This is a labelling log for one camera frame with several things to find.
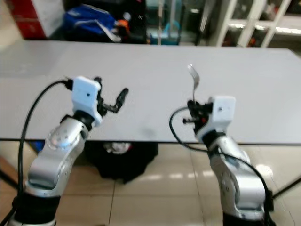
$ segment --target white table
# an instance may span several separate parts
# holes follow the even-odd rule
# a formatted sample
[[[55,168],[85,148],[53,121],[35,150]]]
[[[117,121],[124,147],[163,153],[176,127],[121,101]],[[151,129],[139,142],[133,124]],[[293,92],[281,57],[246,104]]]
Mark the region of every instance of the white table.
[[[50,82],[83,75],[102,77],[107,103],[130,90],[121,111],[108,113],[91,140],[175,142],[168,119],[192,96],[187,65],[193,63],[201,75],[197,100],[237,98],[229,134],[239,143],[301,144],[301,60],[289,50],[22,41],[0,52],[0,61],[2,140],[20,138],[30,105]],[[50,90],[27,139],[45,139],[71,109],[70,91]],[[181,121],[174,123],[179,136],[195,142],[192,127]]]

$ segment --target black trash bag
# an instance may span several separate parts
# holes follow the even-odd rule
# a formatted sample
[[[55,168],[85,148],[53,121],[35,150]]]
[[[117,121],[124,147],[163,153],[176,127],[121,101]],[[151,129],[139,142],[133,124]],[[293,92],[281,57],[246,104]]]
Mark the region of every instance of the black trash bag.
[[[109,153],[103,142],[87,141],[84,153],[97,167],[103,178],[121,179],[126,184],[143,174],[147,165],[158,155],[157,143],[133,143],[123,154]]]

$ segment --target gray tabletop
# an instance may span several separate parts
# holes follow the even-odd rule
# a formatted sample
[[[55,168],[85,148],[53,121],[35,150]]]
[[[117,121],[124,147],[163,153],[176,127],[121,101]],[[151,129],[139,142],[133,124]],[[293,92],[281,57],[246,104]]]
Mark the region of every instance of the gray tabletop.
[[[301,144],[301,60],[289,50],[22,41],[0,52],[0,61],[1,139],[20,138],[31,104],[50,82],[81,75],[102,77],[107,103],[130,90],[121,111],[108,113],[91,140],[174,142],[168,119],[192,96],[187,65],[193,63],[201,75],[197,100],[236,97],[229,134],[238,142]],[[44,139],[71,109],[71,92],[53,88],[36,108],[27,138]],[[183,141],[195,142],[192,127],[181,123],[185,114],[174,128]]]

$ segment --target tiled floor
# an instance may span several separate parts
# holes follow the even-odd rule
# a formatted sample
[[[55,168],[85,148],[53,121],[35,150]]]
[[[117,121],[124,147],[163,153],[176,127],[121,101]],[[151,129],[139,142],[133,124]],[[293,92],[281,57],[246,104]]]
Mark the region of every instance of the tiled floor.
[[[243,146],[268,186],[277,190],[301,174],[301,147]],[[0,188],[0,217],[14,197]],[[301,186],[275,203],[278,226],[301,226]],[[146,172],[122,185],[101,179],[95,168],[74,167],[57,216],[70,226],[221,226],[219,188],[207,155],[179,145],[159,145]]]

